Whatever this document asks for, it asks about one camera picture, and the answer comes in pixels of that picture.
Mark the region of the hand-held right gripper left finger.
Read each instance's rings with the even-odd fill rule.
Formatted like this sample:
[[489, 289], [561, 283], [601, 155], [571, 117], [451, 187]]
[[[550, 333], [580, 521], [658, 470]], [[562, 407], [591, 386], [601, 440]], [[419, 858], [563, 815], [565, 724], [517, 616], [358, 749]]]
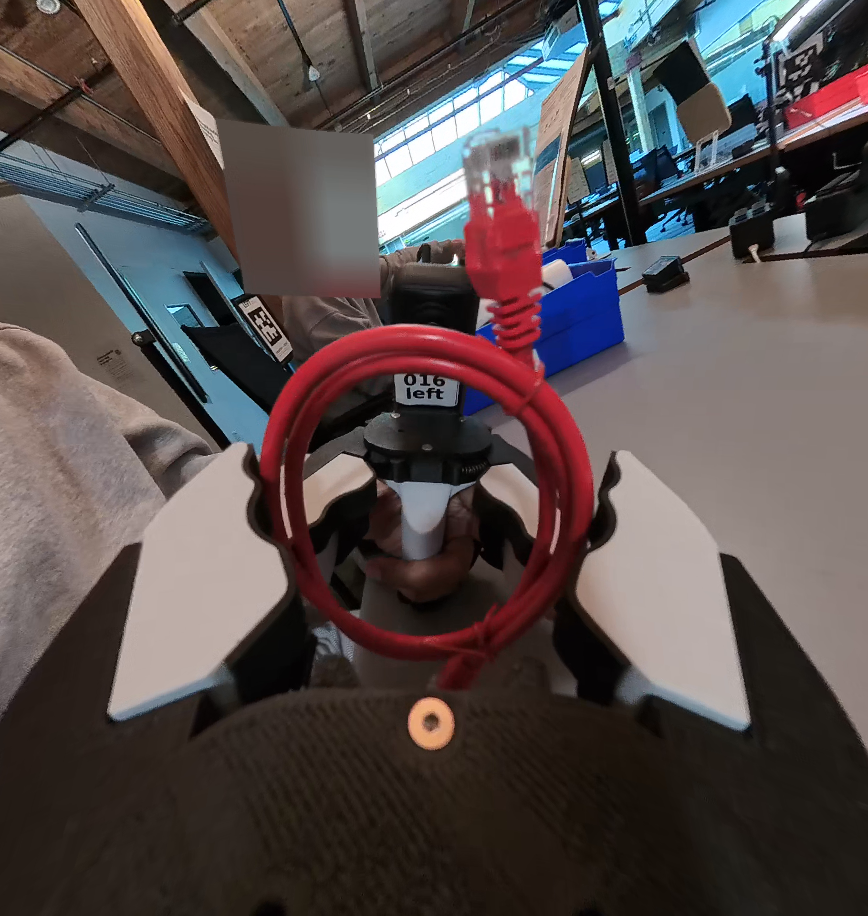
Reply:
[[297, 689], [312, 651], [293, 568], [264, 524], [255, 454], [236, 443], [143, 534], [107, 713], [199, 694], [222, 713]]

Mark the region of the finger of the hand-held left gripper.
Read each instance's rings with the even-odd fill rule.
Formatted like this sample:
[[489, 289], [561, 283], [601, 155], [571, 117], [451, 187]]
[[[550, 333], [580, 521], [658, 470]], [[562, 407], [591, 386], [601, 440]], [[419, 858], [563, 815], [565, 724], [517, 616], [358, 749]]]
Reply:
[[303, 509], [314, 553], [366, 529], [377, 498], [377, 479], [364, 458], [342, 452], [303, 475]]
[[477, 483], [478, 542], [491, 567], [511, 554], [525, 566], [539, 525], [539, 489], [515, 464], [492, 466]]

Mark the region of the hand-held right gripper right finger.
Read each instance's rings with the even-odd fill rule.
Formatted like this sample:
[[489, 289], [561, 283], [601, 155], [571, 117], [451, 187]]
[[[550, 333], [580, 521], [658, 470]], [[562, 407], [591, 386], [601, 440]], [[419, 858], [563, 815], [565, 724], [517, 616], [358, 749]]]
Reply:
[[552, 642], [579, 700], [657, 699], [735, 732], [751, 725], [717, 544], [632, 452], [611, 452]]

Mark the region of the blue storage bin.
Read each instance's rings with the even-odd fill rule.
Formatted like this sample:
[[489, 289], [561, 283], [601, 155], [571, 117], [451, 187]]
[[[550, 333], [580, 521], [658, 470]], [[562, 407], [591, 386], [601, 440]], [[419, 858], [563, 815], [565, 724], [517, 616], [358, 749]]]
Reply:
[[543, 255], [543, 264], [563, 259], [574, 280], [554, 291], [543, 287], [541, 335], [535, 351], [550, 378], [623, 342], [615, 261], [593, 258], [582, 239]]

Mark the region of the person's left hand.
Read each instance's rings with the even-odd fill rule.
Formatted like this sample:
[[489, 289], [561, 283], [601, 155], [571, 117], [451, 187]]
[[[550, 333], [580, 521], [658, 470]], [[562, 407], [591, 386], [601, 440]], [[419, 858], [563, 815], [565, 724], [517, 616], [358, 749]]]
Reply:
[[402, 552], [402, 506], [387, 487], [378, 489], [368, 537], [379, 553], [365, 564], [366, 575], [396, 590], [404, 599], [425, 604], [445, 598], [469, 577], [478, 557], [479, 522], [471, 509], [471, 491], [451, 498], [440, 552], [407, 560]]

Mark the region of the black-white marker board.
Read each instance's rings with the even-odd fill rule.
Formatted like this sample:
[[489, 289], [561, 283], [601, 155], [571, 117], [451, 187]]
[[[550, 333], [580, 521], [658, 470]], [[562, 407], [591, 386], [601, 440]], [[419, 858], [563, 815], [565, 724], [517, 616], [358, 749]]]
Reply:
[[236, 305], [266, 350], [281, 364], [289, 363], [292, 345], [263, 301], [257, 296], [245, 296]]

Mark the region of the person's grey sweater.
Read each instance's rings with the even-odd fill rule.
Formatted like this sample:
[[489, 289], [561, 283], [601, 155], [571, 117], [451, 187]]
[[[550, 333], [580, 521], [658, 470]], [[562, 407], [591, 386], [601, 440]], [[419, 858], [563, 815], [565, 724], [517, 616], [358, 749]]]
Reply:
[[0, 323], [0, 718], [120, 551], [214, 458], [56, 343]]

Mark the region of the black door bar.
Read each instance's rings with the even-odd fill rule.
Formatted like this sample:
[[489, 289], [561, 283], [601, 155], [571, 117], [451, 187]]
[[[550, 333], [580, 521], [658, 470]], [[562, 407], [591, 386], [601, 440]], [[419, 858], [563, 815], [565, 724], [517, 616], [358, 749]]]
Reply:
[[202, 404], [210, 403], [210, 397], [205, 388], [200, 384], [199, 380], [193, 373], [192, 368], [189, 365], [188, 357], [182, 347], [180, 345], [174, 344], [166, 336], [147, 306], [142, 301], [140, 295], [135, 291], [130, 282], [123, 276], [119, 269], [116, 269], [116, 267], [110, 262], [110, 260], [106, 257], [96, 242], [92, 239], [91, 235], [89, 235], [84, 225], [78, 222], [75, 224], [74, 228], [77, 234], [84, 241], [87, 248], [100, 263], [102, 268], [105, 269], [107, 275], [113, 280], [113, 282], [119, 288], [120, 292], [127, 299], [133, 310], [137, 313], [140, 321], [142, 322], [142, 330], [137, 333], [134, 332], [133, 336], [135, 337], [140, 335], [142, 337], [143, 343], [155, 344], [158, 346], [162, 352], [162, 355], [167, 359], [169, 363], [172, 364], [176, 374], [178, 374], [178, 376], [183, 380], [184, 384], [194, 394], [198, 401]]

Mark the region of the small black adapter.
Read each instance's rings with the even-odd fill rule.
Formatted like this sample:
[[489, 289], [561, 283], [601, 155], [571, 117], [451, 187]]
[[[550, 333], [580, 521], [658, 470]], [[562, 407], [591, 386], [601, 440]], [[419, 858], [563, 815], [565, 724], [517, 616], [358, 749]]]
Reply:
[[648, 293], [664, 294], [689, 283], [690, 274], [679, 256], [662, 256], [643, 271], [642, 281]]

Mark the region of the standing cardboard sheet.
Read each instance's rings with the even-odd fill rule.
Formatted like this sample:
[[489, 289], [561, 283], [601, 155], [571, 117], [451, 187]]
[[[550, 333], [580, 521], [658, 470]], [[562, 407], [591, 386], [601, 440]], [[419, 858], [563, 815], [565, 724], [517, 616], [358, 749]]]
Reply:
[[563, 233], [567, 195], [567, 145], [591, 65], [587, 47], [543, 99], [534, 148], [532, 207], [539, 224], [539, 245], [555, 247]]

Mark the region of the black power box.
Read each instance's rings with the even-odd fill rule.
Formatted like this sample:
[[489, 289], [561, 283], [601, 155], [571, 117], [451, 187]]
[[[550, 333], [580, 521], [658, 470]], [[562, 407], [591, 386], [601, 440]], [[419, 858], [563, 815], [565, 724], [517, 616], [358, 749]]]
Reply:
[[757, 258], [774, 248], [774, 207], [767, 200], [737, 210], [728, 223], [733, 258]]

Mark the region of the white paper notice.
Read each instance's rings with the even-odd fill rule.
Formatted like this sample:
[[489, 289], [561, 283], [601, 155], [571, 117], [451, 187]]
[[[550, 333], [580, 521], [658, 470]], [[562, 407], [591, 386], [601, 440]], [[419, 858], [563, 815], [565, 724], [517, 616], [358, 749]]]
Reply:
[[211, 115], [209, 111], [199, 105], [188, 94], [183, 93], [183, 98], [185, 99], [190, 113], [196, 120], [199, 126], [199, 130], [202, 133], [204, 140], [208, 144], [211, 153], [213, 154], [220, 168], [223, 169], [225, 167], [225, 163], [222, 155], [220, 135], [216, 119], [213, 115]]

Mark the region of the black pole with round plate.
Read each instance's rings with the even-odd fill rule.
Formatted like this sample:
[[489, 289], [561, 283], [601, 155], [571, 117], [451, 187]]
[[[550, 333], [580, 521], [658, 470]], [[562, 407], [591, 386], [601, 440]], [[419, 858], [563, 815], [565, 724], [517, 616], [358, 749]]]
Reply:
[[646, 233], [641, 222], [639, 202], [634, 183], [634, 171], [630, 151], [623, 128], [623, 117], [615, 82], [611, 70], [609, 51], [604, 37], [598, 1], [577, 1], [577, 8], [588, 49], [592, 68], [597, 75], [600, 108], [609, 139], [611, 156], [616, 172], [616, 183], [623, 209], [625, 241], [627, 246], [646, 243]]

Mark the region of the cardboard-backed black monitor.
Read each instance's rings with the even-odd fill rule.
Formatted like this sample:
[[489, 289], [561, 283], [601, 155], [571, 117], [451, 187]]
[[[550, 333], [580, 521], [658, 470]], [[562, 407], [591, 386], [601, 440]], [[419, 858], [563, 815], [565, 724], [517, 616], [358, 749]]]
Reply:
[[714, 134], [726, 134], [732, 116], [693, 42], [678, 44], [657, 64], [654, 76], [675, 103], [678, 121], [690, 144], [696, 146]]

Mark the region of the black stand with marker cube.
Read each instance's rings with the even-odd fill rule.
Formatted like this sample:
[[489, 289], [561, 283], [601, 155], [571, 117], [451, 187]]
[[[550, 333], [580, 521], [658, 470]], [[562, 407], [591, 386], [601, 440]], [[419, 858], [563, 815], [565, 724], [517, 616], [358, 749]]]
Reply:
[[764, 40], [760, 69], [766, 88], [763, 128], [768, 182], [765, 199], [774, 216], [787, 215], [795, 208], [791, 178], [781, 164], [779, 124], [794, 132], [804, 125], [817, 123], [819, 115], [814, 113], [814, 103], [806, 98], [821, 88], [825, 71], [822, 60], [825, 40], [821, 32], [815, 32], [793, 50], [790, 47], [791, 30], [790, 22], [784, 22]]

